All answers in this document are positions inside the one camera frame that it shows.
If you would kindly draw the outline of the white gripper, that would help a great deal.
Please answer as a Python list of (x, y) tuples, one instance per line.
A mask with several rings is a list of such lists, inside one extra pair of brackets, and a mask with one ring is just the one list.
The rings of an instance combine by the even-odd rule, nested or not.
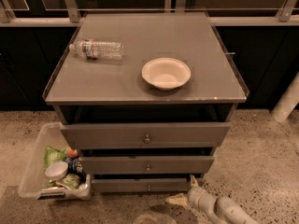
[(199, 184), (194, 175), (190, 175), (190, 183), (192, 188), (188, 191), (187, 197), (180, 193), (167, 197), (166, 201), (180, 206), (187, 206), (189, 202), (192, 208), (204, 212), (213, 224), (222, 224), (223, 221), (216, 215), (217, 198), (209, 194), (205, 189), (198, 187)]

